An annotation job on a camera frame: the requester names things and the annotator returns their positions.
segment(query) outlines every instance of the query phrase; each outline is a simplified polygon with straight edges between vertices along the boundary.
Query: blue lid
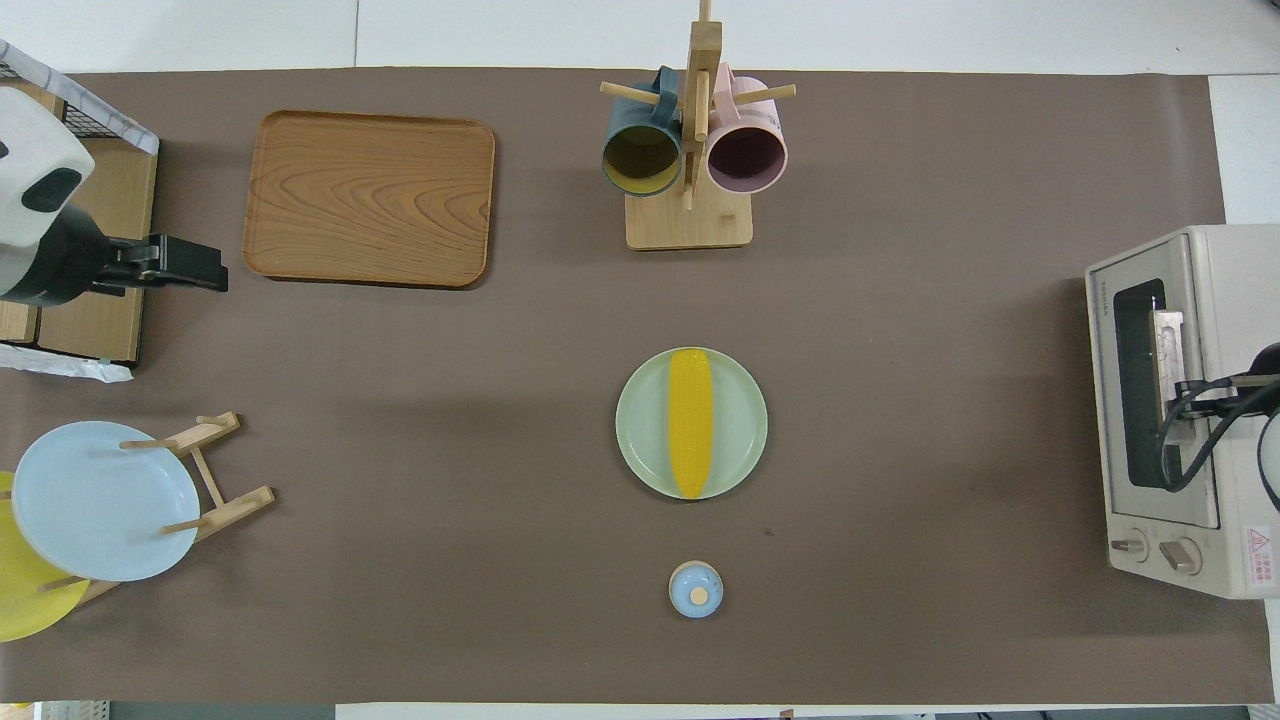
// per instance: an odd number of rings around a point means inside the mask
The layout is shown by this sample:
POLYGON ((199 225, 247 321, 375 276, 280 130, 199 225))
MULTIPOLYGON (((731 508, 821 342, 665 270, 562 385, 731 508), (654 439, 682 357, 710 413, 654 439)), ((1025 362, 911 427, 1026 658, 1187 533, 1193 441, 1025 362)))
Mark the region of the blue lid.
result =
POLYGON ((700 560, 690 560, 676 568, 667 589, 676 611, 695 620, 716 612, 724 600, 719 573, 700 560))

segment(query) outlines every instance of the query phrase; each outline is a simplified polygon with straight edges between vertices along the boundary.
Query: oven window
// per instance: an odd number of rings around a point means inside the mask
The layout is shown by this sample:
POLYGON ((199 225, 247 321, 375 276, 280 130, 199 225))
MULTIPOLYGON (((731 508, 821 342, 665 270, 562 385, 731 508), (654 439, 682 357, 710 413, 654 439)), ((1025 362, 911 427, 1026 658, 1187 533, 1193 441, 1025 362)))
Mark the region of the oven window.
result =
POLYGON ((1156 373, 1153 310, 1165 309, 1165 283, 1160 279, 1121 290, 1111 302, 1116 320, 1116 350, 1120 359, 1120 405, 1124 409, 1125 452, 1129 456, 1129 482, 1144 488, 1162 488, 1160 454, 1169 466, 1181 473, 1176 446, 1157 447, 1161 423, 1160 377, 1156 373))

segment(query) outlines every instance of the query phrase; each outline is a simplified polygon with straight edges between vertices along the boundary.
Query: oven door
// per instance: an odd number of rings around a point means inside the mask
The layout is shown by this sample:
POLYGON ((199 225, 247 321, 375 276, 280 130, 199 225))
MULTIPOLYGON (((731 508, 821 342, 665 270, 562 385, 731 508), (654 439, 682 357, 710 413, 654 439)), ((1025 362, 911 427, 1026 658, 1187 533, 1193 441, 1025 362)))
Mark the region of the oven door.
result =
POLYGON ((1207 421, 1180 423, 1178 443, 1157 445, 1172 383, 1203 377, 1187 236, 1102 266, 1089 282, 1098 305, 1094 373, 1111 511, 1217 528, 1212 459, 1176 493, 1164 489, 1161 477, 1161 454, 1180 474, 1207 436, 1207 421))

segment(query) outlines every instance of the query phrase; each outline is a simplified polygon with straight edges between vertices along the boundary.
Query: yellow corn cob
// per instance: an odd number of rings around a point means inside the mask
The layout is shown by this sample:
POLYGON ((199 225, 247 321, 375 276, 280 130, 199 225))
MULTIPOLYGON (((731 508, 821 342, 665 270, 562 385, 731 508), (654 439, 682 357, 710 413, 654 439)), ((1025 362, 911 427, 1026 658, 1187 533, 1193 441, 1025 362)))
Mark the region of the yellow corn cob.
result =
POLYGON ((676 487, 696 500, 712 469, 712 365, 701 350, 671 356, 667 396, 667 446, 676 487))

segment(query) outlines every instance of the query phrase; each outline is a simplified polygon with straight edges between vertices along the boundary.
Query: wooden tray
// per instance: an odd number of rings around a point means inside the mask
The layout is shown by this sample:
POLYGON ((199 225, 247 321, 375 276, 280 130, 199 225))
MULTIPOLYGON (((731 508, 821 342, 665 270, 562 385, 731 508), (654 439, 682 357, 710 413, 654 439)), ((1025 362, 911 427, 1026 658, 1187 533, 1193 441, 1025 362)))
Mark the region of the wooden tray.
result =
POLYGON ((489 256, 493 159, 493 133, 471 120, 271 113, 244 261, 273 279, 470 284, 489 256))

